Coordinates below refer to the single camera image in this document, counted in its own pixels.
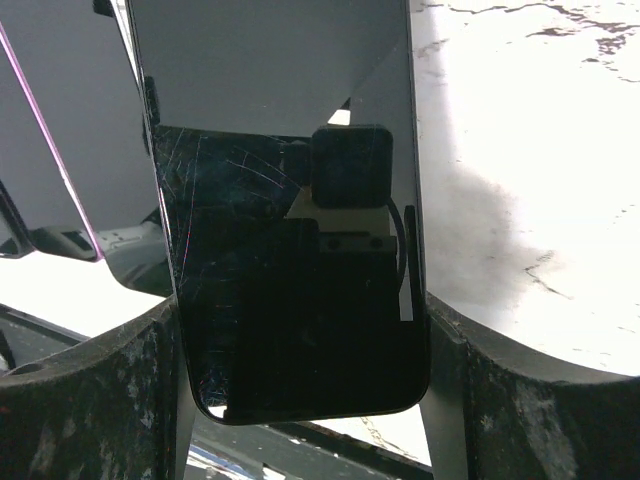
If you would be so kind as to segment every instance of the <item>glass panel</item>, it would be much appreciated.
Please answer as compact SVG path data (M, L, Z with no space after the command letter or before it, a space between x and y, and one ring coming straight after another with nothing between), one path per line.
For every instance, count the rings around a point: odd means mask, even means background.
M428 367L404 3L130 9L201 408L243 423L416 402Z
M65 18L64 28L52 18ZM142 105L118 24L74 2L7 5L2 21L114 277L135 290L170 295ZM13 136L2 138L12 169L5 182L30 228L46 227L41 249L63 254L60 245L72 245L76 258L93 258L24 94L13 79L7 85L14 83L4 95L16 104L2 120L14 123L12 130L3 127L3 135ZM33 162L43 164L39 175L22 175L27 165L33 171Z

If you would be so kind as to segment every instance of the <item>white surface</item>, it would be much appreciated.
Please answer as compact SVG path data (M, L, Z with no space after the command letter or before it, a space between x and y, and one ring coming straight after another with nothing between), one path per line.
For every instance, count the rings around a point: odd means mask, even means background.
M34 252L0 258L0 304L86 337L132 320L163 299L119 284L96 263Z
M427 288L537 350L640 374L640 29L601 23L640 24L639 2L445 3L494 9L413 15Z

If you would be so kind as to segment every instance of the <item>black cable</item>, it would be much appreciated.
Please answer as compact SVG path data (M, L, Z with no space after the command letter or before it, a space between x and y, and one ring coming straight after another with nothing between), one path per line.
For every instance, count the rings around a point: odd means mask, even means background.
M160 207L156 208L153 212L147 215L144 220L140 222L140 225L146 222L155 223L158 226L162 226L162 218L160 217Z
M13 352L9 347L9 342L4 336L4 332L0 330L0 374L16 368L16 361Z
M27 226L20 215L20 212L16 208L15 203L9 196L9 192L5 188L4 184L0 181L0 222L6 224L9 229L9 233L11 234L10 240L13 240L13 246L15 247L15 252L13 248L9 248L8 252L1 253L10 253L21 255L24 253L31 252L33 247L33 242L31 238L31 233L27 229ZM3 247L10 247L8 242L2 244Z
M393 226L396 229L396 235L398 236L398 290L402 288L404 282L404 275L407 271L407 235L404 231L404 223L402 223L402 216L398 211L398 207L391 197L387 201L387 207L393 220Z

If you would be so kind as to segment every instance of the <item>dark stain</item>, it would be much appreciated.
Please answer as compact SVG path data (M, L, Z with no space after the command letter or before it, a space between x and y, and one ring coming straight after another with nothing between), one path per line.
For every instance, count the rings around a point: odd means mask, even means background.
M589 17L587 17L584 13L581 13L579 11L576 10L568 10L565 7L561 6L561 5L548 5L546 3L530 3L527 5L523 5L521 7L517 7L517 8L505 8L505 7L501 7L504 9L505 13L513 13L513 12L517 12L519 10L523 10L525 8L528 7L545 7L545 8L550 8L551 10L555 10L556 12L560 13L561 15L563 15L564 17L568 18L569 20L575 22L575 23L579 23L582 25L587 25L590 27L598 27L598 28L602 28L603 30L606 30L609 33L620 33L620 32L627 32L629 30L632 30L634 28L638 28L640 27L640 25L628 25L625 23L621 23L621 22L596 22L594 20L591 20Z
M426 8L436 8L436 7L446 7L447 9L449 9L452 12L456 12L456 13L470 13L471 15L477 15L479 13L485 13L485 12L489 12L491 10L507 10L507 7L502 6L502 5L498 5L498 6L494 6L494 7L488 7L488 8L483 8L482 10L467 10L464 8L453 8L450 7L448 5L444 5L442 3L439 4L432 4L432 5L425 5L424 2L421 5L423 8L422 10L426 9Z
M537 37L540 35L549 36L549 37L568 37L570 35L575 35L575 33L576 32L569 32L566 30L562 30L560 28L550 27L550 28L545 28L544 30L541 30L539 32L530 33L529 35L527 35L527 38Z
M437 42L430 43L424 47L418 48L415 54L418 58L427 58L429 55L435 52L439 52L445 43L449 41L448 38L438 40Z
M527 267L524 269L525 273L527 275L529 275L532 279L533 279L533 283L536 283L540 286L542 286L546 291L551 292L551 293L555 293L556 295L560 295L561 297L566 298L567 300L573 300L573 298L565 295L562 292L559 292L558 290L556 290L553 287L550 287L549 285L547 285L547 283L542 280L535 272L534 270L536 268L539 268L540 266L542 266L544 263L548 262L549 260L551 260L553 258L554 253L552 251L545 253L544 255L540 256L537 258L538 263L536 263L535 265L531 265L530 267Z
M618 35L617 37L597 39L598 51L603 55L614 55L627 43L627 36L628 35Z

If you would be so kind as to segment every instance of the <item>black square object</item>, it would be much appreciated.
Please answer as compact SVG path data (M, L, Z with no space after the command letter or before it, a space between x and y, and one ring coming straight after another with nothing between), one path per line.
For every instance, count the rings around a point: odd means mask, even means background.
M320 208L381 208L391 196L393 136L380 125L317 130L311 163L312 197Z

